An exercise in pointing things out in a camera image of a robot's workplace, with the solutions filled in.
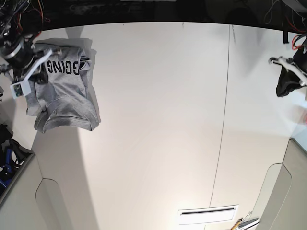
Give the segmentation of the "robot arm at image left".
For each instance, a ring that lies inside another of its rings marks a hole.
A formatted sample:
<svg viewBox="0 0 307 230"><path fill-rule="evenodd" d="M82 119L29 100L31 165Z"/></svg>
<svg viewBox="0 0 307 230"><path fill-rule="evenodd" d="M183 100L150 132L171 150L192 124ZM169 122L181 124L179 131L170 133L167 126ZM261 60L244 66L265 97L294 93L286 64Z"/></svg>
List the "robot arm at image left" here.
<svg viewBox="0 0 307 230"><path fill-rule="evenodd" d="M65 0L2 0L0 2L1 74L12 83L47 84L47 60L60 54L54 44L38 41L43 30L65 22Z"/></svg>

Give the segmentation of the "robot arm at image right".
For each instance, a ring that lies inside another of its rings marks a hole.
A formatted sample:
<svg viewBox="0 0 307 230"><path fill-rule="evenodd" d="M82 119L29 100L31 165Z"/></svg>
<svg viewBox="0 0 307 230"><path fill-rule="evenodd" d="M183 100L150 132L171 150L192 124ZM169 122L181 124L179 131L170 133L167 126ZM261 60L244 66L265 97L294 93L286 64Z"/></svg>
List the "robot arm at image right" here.
<svg viewBox="0 0 307 230"><path fill-rule="evenodd" d="M283 43L288 44L288 32L298 34L291 41L293 57L271 57L269 64L281 66L281 73L276 86L277 97L285 97L289 93L307 86L307 2L305 0L273 0L268 10L273 16L273 7L281 6Z"/></svg>

